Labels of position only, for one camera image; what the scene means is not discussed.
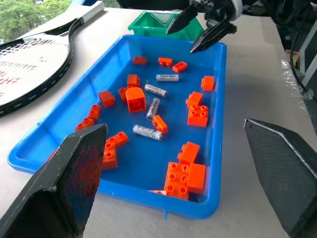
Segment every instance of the table surface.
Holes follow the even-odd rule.
[[[29,174],[7,163],[13,146],[76,80],[128,31],[141,10],[105,8],[74,37],[74,60],[66,76],[30,105],[0,118],[0,217],[21,191]],[[202,15],[198,16],[205,25]],[[85,238],[286,238],[259,183],[244,119],[275,123],[299,133],[313,148],[316,136],[304,103],[283,77],[286,59],[277,29],[270,18],[242,16],[228,46],[222,153],[221,199],[218,210],[205,220],[176,215],[97,195]]]

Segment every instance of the racket handle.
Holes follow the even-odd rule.
[[[91,18],[96,16],[99,12],[103,11],[105,8],[103,1],[97,1],[94,5],[91,6],[91,9],[86,12],[81,18],[84,20],[84,23],[89,21]]]

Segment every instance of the green plastic bin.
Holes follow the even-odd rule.
[[[179,13],[142,12],[128,27],[134,35],[165,37],[183,40],[195,40],[203,32],[196,18],[183,30],[167,35],[166,30]]]

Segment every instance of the silver battery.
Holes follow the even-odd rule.
[[[163,133],[158,130],[153,130],[141,125],[133,126],[133,133],[145,136],[154,140],[162,140]]]
[[[151,93],[154,93],[156,95],[159,95],[159,96],[162,96],[164,98],[167,98],[168,97],[168,92],[164,89],[161,89],[161,88],[158,88],[158,87],[155,87],[153,85],[150,85],[150,84],[146,84],[144,86],[144,89],[145,91],[148,91],[148,92],[151,92]]]
[[[159,103],[160,103],[160,100],[158,98],[153,98],[153,102],[150,105],[149,111],[147,113],[148,120],[153,120],[153,117],[157,114]]]
[[[178,74],[157,74],[157,82],[178,82]]]

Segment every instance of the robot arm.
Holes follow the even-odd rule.
[[[191,47],[191,53],[204,51],[227,34],[234,34],[237,27],[230,23],[242,14],[242,0],[202,0],[193,1],[170,24],[168,34],[182,30],[198,15],[205,13],[207,29],[199,36]]]

